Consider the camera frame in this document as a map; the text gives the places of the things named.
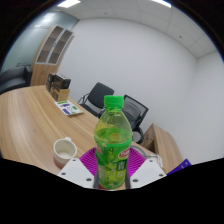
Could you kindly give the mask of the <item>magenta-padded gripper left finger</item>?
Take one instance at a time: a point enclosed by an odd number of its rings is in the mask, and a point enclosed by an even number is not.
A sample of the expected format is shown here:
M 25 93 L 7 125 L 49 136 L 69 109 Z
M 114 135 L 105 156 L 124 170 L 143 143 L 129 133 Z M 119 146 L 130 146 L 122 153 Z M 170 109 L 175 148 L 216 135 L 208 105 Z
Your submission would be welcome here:
M 72 158 L 58 176 L 84 188 L 97 189 L 99 184 L 98 164 L 95 148 L 80 158 Z

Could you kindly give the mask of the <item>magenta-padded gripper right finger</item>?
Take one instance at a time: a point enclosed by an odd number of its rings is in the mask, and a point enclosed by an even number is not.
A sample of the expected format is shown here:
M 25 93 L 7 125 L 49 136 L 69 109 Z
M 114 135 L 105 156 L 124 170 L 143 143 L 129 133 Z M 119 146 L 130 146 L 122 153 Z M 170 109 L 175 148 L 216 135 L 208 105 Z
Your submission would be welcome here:
M 127 189 L 141 188 L 165 176 L 157 162 L 146 159 L 134 148 L 130 149 L 125 178 Z

